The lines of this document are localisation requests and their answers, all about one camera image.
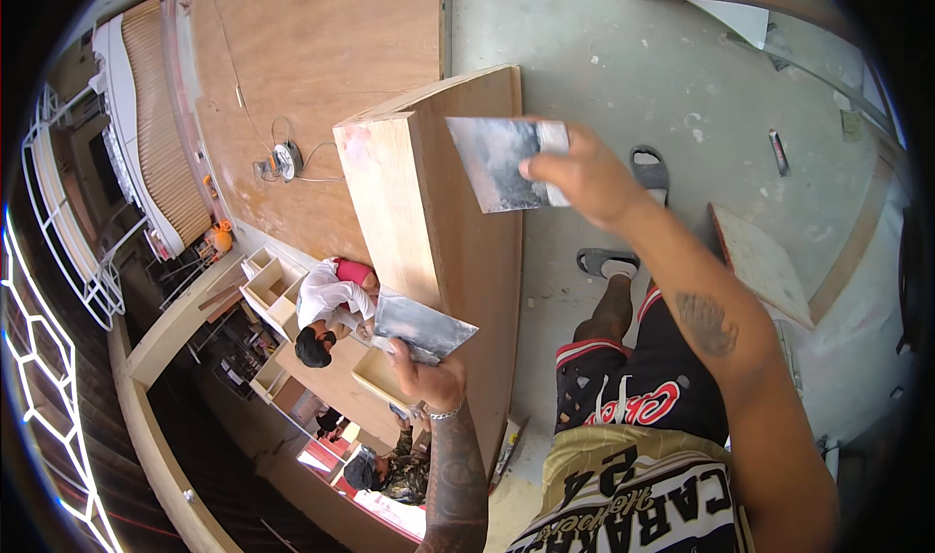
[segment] gray slide sandal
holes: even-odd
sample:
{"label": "gray slide sandal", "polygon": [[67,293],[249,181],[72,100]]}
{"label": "gray slide sandal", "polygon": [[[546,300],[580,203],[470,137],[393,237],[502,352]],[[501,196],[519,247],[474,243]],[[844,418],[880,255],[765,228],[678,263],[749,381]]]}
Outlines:
{"label": "gray slide sandal", "polygon": [[639,268],[639,257],[634,253],[627,253],[625,251],[612,251],[606,248],[583,248],[575,255],[575,262],[578,263],[578,269],[581,269],[592,277],[600,277],[601,279],[607,279],[600,272],[600,267],[604,264],[604,261],[609,259],[633,263],[636,265],[637,269]]}
{"label": "gray slide sandal", "polygon": [[662,155],[649,146],[637,146],[630,150],[630,170],[639,185],[644,188],[663,189],[666,191],[666,203],[669,202],[669,169]]}

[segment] worker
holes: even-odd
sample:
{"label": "worker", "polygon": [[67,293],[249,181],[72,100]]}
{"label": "worker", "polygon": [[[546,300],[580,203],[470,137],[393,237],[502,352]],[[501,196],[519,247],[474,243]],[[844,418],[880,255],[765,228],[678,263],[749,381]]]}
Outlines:
{"label": "worker", "polygon": [[345,466],[344,479],[355,490],[373,490],[403,504],[422,506],[426,503],[431,461],[426,453],[412,448],[409,419],[394,415],[400,429],[395,449],[385,457],[369,448],[361,450]]}
{"label": "worker", "polygon": [[380,282],[363,263],[332,257],[306,276],[298,292],[299,333],[296,356],[306,366],[331,364],[331,348],[351,332],[364,340],[373,335]]}
{"label": "worker", "polygon": [[[772,320],[660,204],[667,194],[654,198],[634,177],[668,177],[663,168],[631,173],[590,129],[567,128],[567,156],[538,154],[519,164],[520,173],[558,186],[634,253],[577,259],[607,279],[607,290],[556,354],[558,408],[542,508],[508,551],[828,550],[836,489]],[[648,155],[631,154],[630,167],[665,166]],[[640,263],[655,283],[627,357],[621,338]],[[402,392],[426,401],[432,414],[436,476],[420,550],[482,551],[488,477],[464,366],[414,363],[402,341],[390,344]]]}
{"label": "worker", "polygon": [[315,436],[318,439],[337,442],[351,420],[345,418],[334,407],[324,406],[323,409],[315,412],[315,422],[318,424],[318,429],[315,430]]}

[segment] tattooed leg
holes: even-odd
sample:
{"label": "tattooed leg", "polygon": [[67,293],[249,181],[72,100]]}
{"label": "tattooed leg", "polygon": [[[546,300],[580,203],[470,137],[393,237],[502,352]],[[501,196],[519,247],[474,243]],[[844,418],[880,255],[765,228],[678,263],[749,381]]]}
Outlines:
{"label": "tattooed leg", "polygon": [[426,538],[419,551],[483,551],[487,475],[467,401],[456,415],[432,419]]}
{"label": "tattooed leg", "polygon": [[613,276],[608,280],[604,297],[600,298],[591,318],[578,325],[572,342],[588,338],[609,338],[620,342],[632,319],[630,280],[621,275]]}

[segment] camouflage shirt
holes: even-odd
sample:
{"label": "camouflage shirt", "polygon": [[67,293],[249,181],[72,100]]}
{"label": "camouflage shirt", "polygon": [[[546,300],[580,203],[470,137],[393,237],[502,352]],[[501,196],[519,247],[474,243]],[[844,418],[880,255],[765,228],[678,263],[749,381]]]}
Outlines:
{"label": "camouflage shirt", "polygon": [[386,456],[390,471],[387,484],[380,494],[403,504],[421,506],[426,503],[429,461],[422,452],[412,453],[412,427],[399,434],[392,453]]}

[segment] tattooed arm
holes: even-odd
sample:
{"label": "tattooed arm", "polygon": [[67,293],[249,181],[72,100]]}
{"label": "tattooed arm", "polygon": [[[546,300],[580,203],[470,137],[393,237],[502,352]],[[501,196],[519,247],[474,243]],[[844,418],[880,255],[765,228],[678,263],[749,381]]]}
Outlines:
{"label": "tattooed arm", "polygon": [[487,475],[465,393],[465,370],[455,359],[437,367],[412,362],[401,340],[391,340],[387,360],[406,395],[434,412],[460,410],[432,419],[432,463],[428,475],[426,537],[419,551],[483,551],[487,541]]}
{"label": "tattooed arm", "polygon": [[567,157],[540,154],[520,171],[558,185],[578,212],[630,243],[652,273],[685,341],[724,397],[731,482],[757,551],[829,548],[836,489],[768,314],[590,129],[569,124],[568,141]]}

